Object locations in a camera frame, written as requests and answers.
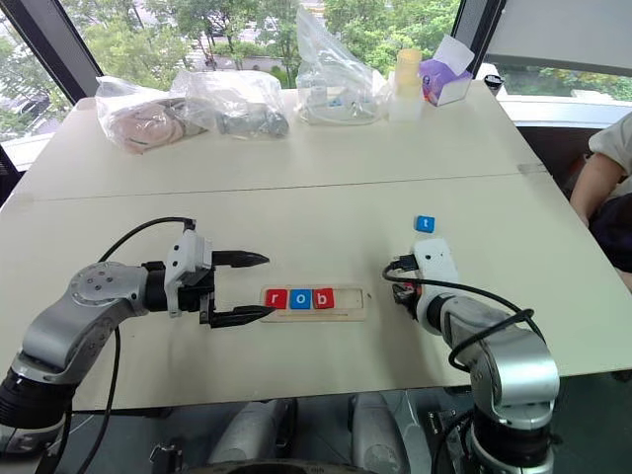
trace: blue letter block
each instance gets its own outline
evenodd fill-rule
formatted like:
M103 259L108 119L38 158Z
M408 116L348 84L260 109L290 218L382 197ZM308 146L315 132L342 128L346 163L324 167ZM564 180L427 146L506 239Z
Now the blue letter block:
M415 230L432 234L435 232L435 218L427 215L418 215L415 221Z
M289 309L311 309L311 302L311 289L293 289L289 293Z

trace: table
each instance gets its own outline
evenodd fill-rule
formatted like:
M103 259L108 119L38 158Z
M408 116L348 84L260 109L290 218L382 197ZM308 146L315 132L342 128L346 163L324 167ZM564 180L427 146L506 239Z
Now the table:
M467 383L447 364L442 339L396 306L380 277L393 256L426 237L413 230L420 213L437 218L435 234L448 241L463 282L536 310L563 375L632 366L632 298L479 84L462 104L427 108L421 127L298 125L287 141L219 140L215 148L230 156L212 157L202 155L215 146L209 136L123 156L89 132L96 122L85 104L0 212L0 366L9 366L32 319L79 269L138 223L180 214L196 218L218 250L271 258L218 270L219 310L258 302L268 285L347 283L370 294L367 318L222 330L200 326L193 314L127 320L115 408ZM88 140L90 154L79 159L73 150ZM244 151L259 148L259 157ZM62 169L67 174L55 171ZM145 231L115 260L164 259L180 229ZM77 392L76 410L104 408L112 358L110 341Z
M59 199L278 189L498 176L540 163L480 82L465 101L425 107L421 126L310 126L293 119L295 91L284 97L291 121L287 139L203 133L144 155L108 142L94 101L83 100L18 191Z
M466 383L448 366L441 338L396 306L380 278L391 257L419 238L412 224L420 212L437 217L436 233L448 240L462 281L536 310L562 374L632 366L629 332L622 330L630 325L632 298L545 173L13 199L0 213L0 364L8 366L30 320L61 295L70 277L124 231L156 215L182 214L197 218L198 231L217 249L249 249L271 258L265 266L220 269L219 309L256 302L269 284L359 283L371 295L367 319L216 331L190 314L127 320L116 408ZM163 258L179 232L178 226L147 231L121 248L116 260ZM105 406L111 366L109 344L75 397L77 409Z

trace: cable connector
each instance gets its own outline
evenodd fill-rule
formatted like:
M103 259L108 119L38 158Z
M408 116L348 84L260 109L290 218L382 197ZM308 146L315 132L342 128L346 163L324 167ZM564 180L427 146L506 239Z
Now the cable connector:
M391 264L391 269L401 270L402 272L411 272L413 270L418 270L419 265L417 264L417 259L415 258L415 255L402 255L399 259Z
M190 219L188 217L185 217L185 220L183 221L183 223L185 224L185 228L183 229L183 232L185 230L196 230L196 220L195 219Z

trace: window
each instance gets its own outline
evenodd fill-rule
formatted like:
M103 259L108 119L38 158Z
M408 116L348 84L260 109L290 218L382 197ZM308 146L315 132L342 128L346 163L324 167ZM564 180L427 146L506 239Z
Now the window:
M0 142L24 169L71 105L2 13L0 23Z
M363 62L386 74L397 51L433 54L460 0L303 0ZM295 0L61 0L104 73L166 90L178 69L259 69L294 87Z
M632 102L632 77L515 64L485 64L505 79L507 94L573 98L574 102Z

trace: black cable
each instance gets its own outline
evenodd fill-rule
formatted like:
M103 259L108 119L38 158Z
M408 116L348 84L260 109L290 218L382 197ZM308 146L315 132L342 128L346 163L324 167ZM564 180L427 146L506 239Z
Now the black cable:
M152 225L162 224L165 222L182 222L185 224L185 229L196 228L196 222L193 219L190 219L188 217L161 217L158 219L149 220L145 222L144 224L140 224L139 226L134 227L125 235L123 235L120 239L118 239L115 242L115 244L103 255L103 257L99 259L99 262L105 262L122 244L124 244L127 240L129 240L129 238L133 237L141 230L144 230L147 227L151 227ZM90 463L92 462L95 455L97 454L99 447L101 447L101 442L103 441L103 438L106 435L106 430L108 429L108 422L110 421L110 415L112 414L112 405L115 399L115 391L117 389L117 378L119 376L120 330L118 327L115 328L115 341L116 341L115 363L112 369L110 391L108 393L108 402L106 403L106 410L104 412L103 421L101 422L101 427L99 428L99 434L97 434L97 439L92 445L92 448L90 449L90 452L86 456L86 459L81 464L81 467L79 467L79 470L77 471L78 474L84 474L88 470L88 467L90 466ZM59 453L59 457L61 457L61 454L63 453L62 447L65 447L65 445L60 446L59 450L57 451Z
M400 283L428 284L430 286L443 286L446 288L460 289L462 291L479 294L481 296L485 296L486 298L492 299L498 303L501 303L503 306L508 307L514 313L519 313L521 311L521 309L517 307L515 304L502 298L498 294L492 293L491 291L487 291L485 289L477 288L476 286L469 286L467 284L461 284L461 283L453 283L451 281L441 281L437 279L424 279L424 278L413 278L413 277L390 275L389 273L392 270L395 270L395 264L396 262L391 262L382 271L382 277L384 279L387 279L388 281L395 281L395 282L400 282ZM546 340L544 339L544 335L540 331L540 328L538 328L538 326L531 320L532 314L533 313L531 313L531 315L525 318L523 321L529 326L531 331L533 331L537 335L538 338L540 338L542 341L546 343Z
M16 435L16 432L18 431L17 428L13 428L13 432L11 433L11 435L7 438L7 442L4 443L4 447L2 448L2 450L0 451L0 459L2 459L2 456L4 456L7 453L7 449L9 449L9 444L11 444L11 439L13 439L13 436Z
M483 339L491 336L492 334L495 334L495 333L498 333L499 331L504 330L505 328L511 326L512 324L528 321L528 318L530 318L532 315L533 315L532 309L522 309L521 311L518 311L517 313L515 313L514 316L510 316L506 320L501 321L500 323L495 324L494 326L491 326L487 329L484 329L483 331L476 333L473 336L470 336L465 341L462 341L461 343L457 344L454 347L454 349L452 349L449 356L447 357L447 361L454 368L457 368L459 370L462 370L463 372L469 373L470 369L468 367L456 361L456 358L458 357L459 354L461 354L470 346L478 343L479 341L482 341Z
M72 400L68 403L66 407L66 411L64 412L64 420L63 420L63 429L61 432L61 440L59 441L59 448L57 451L50 455L48 458L43 460L39 466L36 474L40 473L40 470L45 472L54 473L59 465L59 461L61 461L61 456L63 451L66 449L66 444L68 443L68 438L70 437L70 425L72 424Z
M183 222L185 224L185 229L196 228L196 222L188 217L160 217L158 219L148 220L144 224L140 224L138 227L134 227L121 238L119 238L115 242L115 244L110 247L110 250L108 250L108 252L106 252L103 257L101 257L101 259L99 259L99 262L104 262L105 260L107 260L122 244L124 244L127 240L129 240L130 237L133 237L141 230L144 230L147 227L151 227L152 225L162 224L165 222Z
M452 423L450 423L447 426L447 428L443 430L443 432L441 432L438 442L436 443L436 450L433 453L433 464L431 467L431 474L438 474L438 457L441 454L441 449L443 448L443 445L447 441L447 437L457 426L463 423L465 419L471 419L473 414L474 414L474 410L468 410L467 412L460 414L458 417L452 420Z
M467 432L472 427L472 422L473 422L472 417L468 418L463 424L463 426L461 427L461 431L458 434L458 437L461 440L461 448L463 449L463 454L465 454L466 459L470 458L470 450L467 447Z
M120 331L119 328L115 328L115 340L117 341L117 345L115 347L115 364L112 369L112 379L110 380L110 392L108 393L108 402L106 404L106 411L103 414L103 421L101 422L101 427L99 428L99 434L97 434L97 439L95 440L90 452L84 459L81 467L77 471L77 474L84 474L88 467L90 467L90 463L97 454L97 451L101 447L101 441L103 441L104 436L106 435L106 431L108 430L108 422L110 421L110 414L112 413L112 403L115 399L115 390L117 389L117 378L119 376L119 361L120 361Z

